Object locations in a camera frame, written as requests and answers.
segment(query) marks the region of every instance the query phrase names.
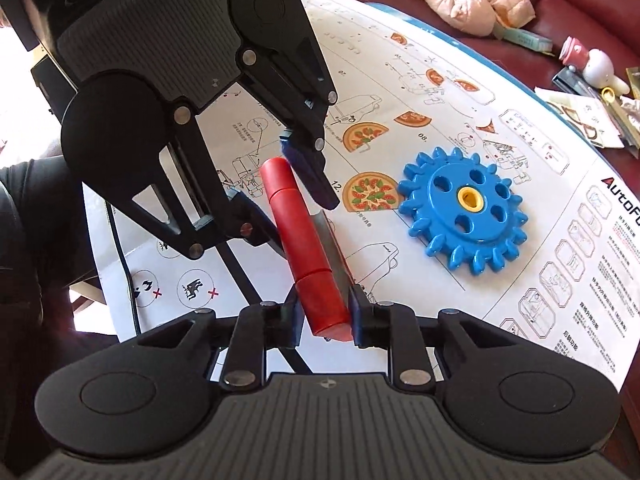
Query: gear hole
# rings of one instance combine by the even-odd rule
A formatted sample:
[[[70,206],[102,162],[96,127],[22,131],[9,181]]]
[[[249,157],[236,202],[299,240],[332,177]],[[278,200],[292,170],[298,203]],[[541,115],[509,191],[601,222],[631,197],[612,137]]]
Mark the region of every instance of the gear hole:
[[[492,206],[491,214],[498,222],[504,222],[507,219],[507,213],[499,205]]]
[[[440,191],[451,191],[451,181],[446,176],[437,176],[433,179],[433,185]]]
[[[484,184],[484,181],[486,180],[484,175],[482,174],[482,171],[478,170],[469,171],[469,178],[471,178],[471,180],[473,180],[476,184]]]
[[[498,194],[498,196],[500,196],[505,200],[509,198],[509,196],[511,195],[511,193],[509,192],[509,188],[506,187],[504,184],[496,184],[495,192]]]
[[[471,232],[471,229],[474,228],[473,224],[471,223],[471,218],[466,215],[456,216],[456,221],[454,223],[458,231],[460,231],[461,233],[468,234]]]

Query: instruction sheet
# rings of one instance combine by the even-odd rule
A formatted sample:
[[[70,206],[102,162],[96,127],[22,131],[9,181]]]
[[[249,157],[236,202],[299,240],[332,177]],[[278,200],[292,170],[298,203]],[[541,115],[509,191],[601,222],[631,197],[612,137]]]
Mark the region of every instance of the instruction sheet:
[[[353,0],[303,1],[338,92],[325,122],[324,155],[341,204],[327,214],[369,299],[406,304],[418,316],[464,310],[585,362],[620,388],[640,335],[638,199],[532,92],[457,41]],[[280,155],[283,125],[239,86],[198,124],[223,184],[270,215],[258,169]],[[407,163],[437,147],[496,164],[511,193],[522,197],[528,239],[501,272],[473,276],[467,264],[450,272],[445,256],[426,256],[427,241],[408,235],[412,219],[398,212],[404,199],[396,187]],[[193,215],[170,157],[161,160]],[[150,189],[136,201],[166,217]],[[134,336],[124,272],[104,202],[88,189],[86,202],[105,298],[124,340]],[[214,249],[191,261],[119,212],[116,225],[143,330],[198,307],[223,317],[246,306]],[[230,246],[261,297],[282,301],[292,285],[286,261],[268,246]],[[386,370],[386,352],[325,341],[307,326],[299,352],[315,372]],[[268,370],[290,368],[270,351]]]

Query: red stick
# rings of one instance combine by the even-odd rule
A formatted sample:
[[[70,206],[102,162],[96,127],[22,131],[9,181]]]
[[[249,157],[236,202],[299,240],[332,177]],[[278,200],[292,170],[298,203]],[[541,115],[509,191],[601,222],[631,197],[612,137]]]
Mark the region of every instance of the red stick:
[[[351,316],[289,163],[270,158],[260,168],[267,199],[313,335],[351,341]]]

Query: plush toy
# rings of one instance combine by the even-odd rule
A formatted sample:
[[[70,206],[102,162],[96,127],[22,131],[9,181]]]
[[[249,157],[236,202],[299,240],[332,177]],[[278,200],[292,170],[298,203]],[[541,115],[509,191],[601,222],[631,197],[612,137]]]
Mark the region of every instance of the plush toy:
[[[594,88],[611,88],[616,95],[628,94],[631,88],[613,72],[613,63],[607,54],[597,48],[587,50],[579,40],[569,36],[560,52],[560,61],[571,70],[582,73],[582,78]]]

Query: blue plastic gear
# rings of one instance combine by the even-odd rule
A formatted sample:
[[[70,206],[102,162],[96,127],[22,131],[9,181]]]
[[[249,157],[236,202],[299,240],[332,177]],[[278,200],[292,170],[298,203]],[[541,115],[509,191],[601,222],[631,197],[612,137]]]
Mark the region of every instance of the blue plastic gear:
[[[495,164],[484,166],[477,153],[467,158],[459,148],[451,155],[442,148],[433,150],[433,156],[419,153],[416,163],[404,167],[410,180],[401,181],[398,191],[408,198],[398,211],[414,219],[409,236],[428,241],[427,256],[444,253],[449,270],[468,262],[478,275],[486,265],[498,272],[505,260],[520,255],[517,246],[527,240],[520,227],[529,218],[518,209],[522,197],[511,192],[510,179],[496,175]],[[479,192],[482,200],[466,188]],[[460,193],[472,195],[469,202],[481,209],[472,212]]]

